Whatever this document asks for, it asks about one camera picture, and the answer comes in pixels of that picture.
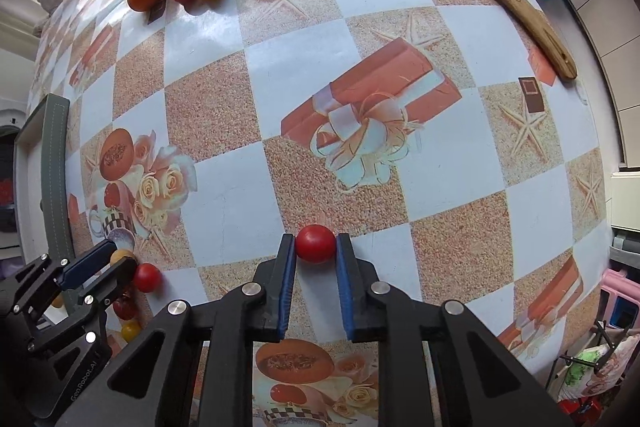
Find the red stemmed cherry tomato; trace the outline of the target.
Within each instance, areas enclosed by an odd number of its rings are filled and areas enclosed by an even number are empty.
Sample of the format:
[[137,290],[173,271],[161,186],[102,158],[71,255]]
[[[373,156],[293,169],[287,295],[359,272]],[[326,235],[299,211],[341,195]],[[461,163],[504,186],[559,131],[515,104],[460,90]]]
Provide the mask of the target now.
[[140,263],[134,272],[132,283],[140,293],[149,294],[156,291],[162,283],[162,272],[151,263]]

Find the yellow cherry tomato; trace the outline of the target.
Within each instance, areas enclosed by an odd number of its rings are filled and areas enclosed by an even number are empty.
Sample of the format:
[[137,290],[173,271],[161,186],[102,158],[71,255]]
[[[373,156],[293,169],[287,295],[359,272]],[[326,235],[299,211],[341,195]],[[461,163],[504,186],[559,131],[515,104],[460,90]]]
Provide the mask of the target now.
[[122,339],[126,341],[126,343],[131,343],[132,340],[136,339],[142,331],[142,327],[137,320],[130,320],[122,323],[122,329],[120,330],[120,335],[122,335]]

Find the grey shallow tray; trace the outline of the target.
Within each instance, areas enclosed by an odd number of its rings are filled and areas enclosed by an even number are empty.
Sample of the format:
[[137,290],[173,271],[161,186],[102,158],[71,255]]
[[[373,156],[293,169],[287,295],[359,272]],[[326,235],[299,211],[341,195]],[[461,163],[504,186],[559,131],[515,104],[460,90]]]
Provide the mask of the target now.
[[14,205],[23,258],[75,257],[68,221],[65,152],[70,101],[46,95],[14,142]]

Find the checkered printed tablecloth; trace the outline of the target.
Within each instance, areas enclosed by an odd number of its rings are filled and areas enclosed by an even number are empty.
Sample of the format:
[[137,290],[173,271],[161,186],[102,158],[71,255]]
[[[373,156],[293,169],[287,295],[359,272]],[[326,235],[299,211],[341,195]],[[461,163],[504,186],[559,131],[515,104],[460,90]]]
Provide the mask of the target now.
[[65,0],[27,99],[66,98],[17,147],[24,246],[48,174],[75,253],[114,236],[174,300],[218,300],[307,225],[412,299],[467,305],[535,377],[592,325],[608,264],[591,108],[495,0]]

